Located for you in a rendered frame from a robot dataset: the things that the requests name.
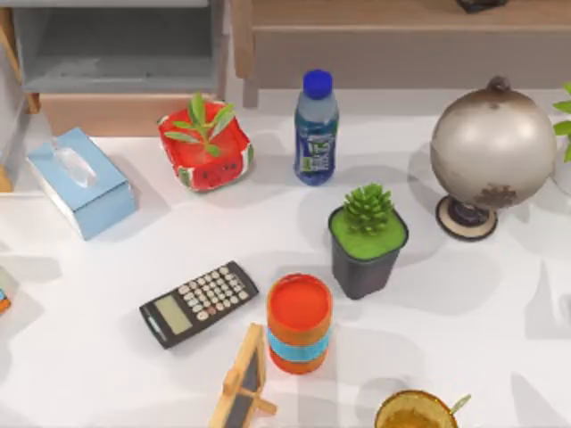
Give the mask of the blue capped drink bottle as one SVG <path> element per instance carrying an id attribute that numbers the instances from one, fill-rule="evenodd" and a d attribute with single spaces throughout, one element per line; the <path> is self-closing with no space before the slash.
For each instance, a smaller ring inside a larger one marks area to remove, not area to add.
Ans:
<path id="1" fill-rule="evenodd" d="M 304 184 L 322 185 L 333 176 L 339 118 L 332 75 L 307 71 L 294 114 L 294 173 Z"/>

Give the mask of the black pot with succulent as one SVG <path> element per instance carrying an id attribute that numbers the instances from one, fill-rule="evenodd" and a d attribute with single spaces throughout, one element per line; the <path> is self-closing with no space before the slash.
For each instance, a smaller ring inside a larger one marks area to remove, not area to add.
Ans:
<path id="1" fill-rule="evenodd" d="M 360 300 L 383 290 L 409 228 L 378 183 L 351 190 L 327 222 L 332 241 L 332 273 L 344 294 Z"/>

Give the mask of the red watermelon plant pot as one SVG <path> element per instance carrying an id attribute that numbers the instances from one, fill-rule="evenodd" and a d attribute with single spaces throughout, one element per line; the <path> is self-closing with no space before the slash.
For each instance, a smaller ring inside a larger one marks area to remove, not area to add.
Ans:
<path id="1" fill-rule="evenodd" d="M 194 192 L 231 184 L 253 165 L 252 143 L 230 103 L 195 93 L 185 109 L 163 116 L 158 130 L 179 182 Z"/>

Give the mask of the orange and blue can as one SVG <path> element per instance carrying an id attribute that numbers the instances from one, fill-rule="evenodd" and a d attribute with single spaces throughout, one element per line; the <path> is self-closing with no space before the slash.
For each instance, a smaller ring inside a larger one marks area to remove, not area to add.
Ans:
<path id="1" fill-rule="evenodd" d="M 269 354 L 281 370 L 306 375 L 327 356 L 333 297 L 315 276 L 295 273 L 277 280 L 267 297 Z"/>

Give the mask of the black calculator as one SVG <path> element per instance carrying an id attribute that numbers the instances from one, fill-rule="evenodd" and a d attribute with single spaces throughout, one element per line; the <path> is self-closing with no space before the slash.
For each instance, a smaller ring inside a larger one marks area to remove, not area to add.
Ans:
<path id="1" fill-rule="evenodd" d="M 242 267 L 229 261 L 148 301 L 139 312 L 167 350 L 208 329 L 258 294 L 258 287 Z"/>

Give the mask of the wooden framed blackboard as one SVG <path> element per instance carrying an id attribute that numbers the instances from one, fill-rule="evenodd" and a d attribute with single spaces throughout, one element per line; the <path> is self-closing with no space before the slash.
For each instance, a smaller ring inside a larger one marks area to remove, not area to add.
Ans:
<path id="1" fill-rule="evenodd" d="M 257 411 L 274 416 L 277 406 L 261 394 L 266 384 L 264 329 L 250 324 L 228 370 L 208 428 L 249 428 Z"/>

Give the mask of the pale wooden drawer front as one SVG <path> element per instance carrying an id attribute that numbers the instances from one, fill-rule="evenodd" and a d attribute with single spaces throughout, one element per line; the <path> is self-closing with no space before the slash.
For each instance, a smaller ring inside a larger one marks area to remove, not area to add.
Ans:
<path id="1" fill-rule="evenodd" d="M 81 128 L 97 137 L 153 137 L 157 121 L 186 108 L 192 95 L 179 94 L 42 94 L 40 111 L 60 135 Z"/>

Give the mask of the wooden open shelf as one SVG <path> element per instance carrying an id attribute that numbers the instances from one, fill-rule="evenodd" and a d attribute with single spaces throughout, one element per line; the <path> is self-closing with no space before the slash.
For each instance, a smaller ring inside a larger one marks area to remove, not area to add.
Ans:
<path id="1" fill-rule="evenodd" d="M 254 106 L 286 99 L 304 71 L 330 70 L 345 97 L 385 96 L 398 113 L 435 111 L 496 75 L 543 108 L 571 80 L 571 0 L 227 0 L 224 89 Z"/>

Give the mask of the light blue tissue box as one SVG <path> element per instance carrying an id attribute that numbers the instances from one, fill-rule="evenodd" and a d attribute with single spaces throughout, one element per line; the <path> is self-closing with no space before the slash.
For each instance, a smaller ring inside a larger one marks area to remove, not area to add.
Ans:
<path id="1" fill-rule="evenodd" d="M 126 176 L 80 128 L 41 144 L 27 161 L 46 195 L 84 240 L 137 209 Z"/>

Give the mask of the silver globe on stand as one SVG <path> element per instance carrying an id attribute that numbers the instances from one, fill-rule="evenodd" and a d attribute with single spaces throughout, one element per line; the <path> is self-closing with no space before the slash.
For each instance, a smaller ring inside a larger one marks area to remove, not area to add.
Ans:
<path id="1" fill-rule="evenodd" d="M 467 242 L 490 236 L 500 210 L 534 196 L 552 174 L 557 138 L 547 114 L 509 80 L 495 76 L 449 104 L 437 120 L 429 154 L 446 195 L 435 218 Z"/>

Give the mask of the pulled-out drawer with grey inside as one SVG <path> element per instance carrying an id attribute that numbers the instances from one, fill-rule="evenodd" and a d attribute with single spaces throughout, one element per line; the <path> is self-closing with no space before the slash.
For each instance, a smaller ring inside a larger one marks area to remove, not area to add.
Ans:
<path id="1" fill-rule="evenodd" d="M 215 93 L 223 0 L 1 0 L 23 88 L 40 94 Z"/>

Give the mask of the yellow plant pot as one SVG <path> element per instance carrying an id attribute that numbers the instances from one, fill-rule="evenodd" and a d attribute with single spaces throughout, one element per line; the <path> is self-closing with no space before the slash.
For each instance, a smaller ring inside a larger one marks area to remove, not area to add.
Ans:
<path id="1" fill-rule="evenodd" d="M 470 399 L 468 394 L 449 408 L 426 391 L 395 392 L 378 409 L 375 428 L 459 428 L 455 413 Z"/>

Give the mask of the dark object on shelf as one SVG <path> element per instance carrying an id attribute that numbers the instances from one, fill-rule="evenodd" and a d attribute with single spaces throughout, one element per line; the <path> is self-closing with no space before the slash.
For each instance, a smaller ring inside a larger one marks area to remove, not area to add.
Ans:
<path id="1" fill-rule="evenodd" d="M 455 2 L 466 13 L 478 13 L 502 7 L 508 0 L 455 0 Z"/>

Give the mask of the white pot with green plant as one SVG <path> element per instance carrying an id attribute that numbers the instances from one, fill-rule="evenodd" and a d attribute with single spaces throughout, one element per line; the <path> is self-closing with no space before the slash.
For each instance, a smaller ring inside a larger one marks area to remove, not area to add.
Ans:
<path id="1" fill-rule="evenodd" d="M 564 113 L 565 117 L 553 124 L 560 145 L 552 179 L 564 194 L 571 197 L 571 81 L 566 82 L 563 87 L 568 98 L 553 104 L 553 107 Z"/>

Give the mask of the orange and blue small item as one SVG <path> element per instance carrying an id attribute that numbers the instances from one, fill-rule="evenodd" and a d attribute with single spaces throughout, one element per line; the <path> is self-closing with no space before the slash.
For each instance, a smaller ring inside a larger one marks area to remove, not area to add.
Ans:
<path id="1" fill-rule="evenodd" d="M 12 306 L 11 297 L 17 287 L 17 280 L 4 267 L 0 267 L 0 315 Z"/>

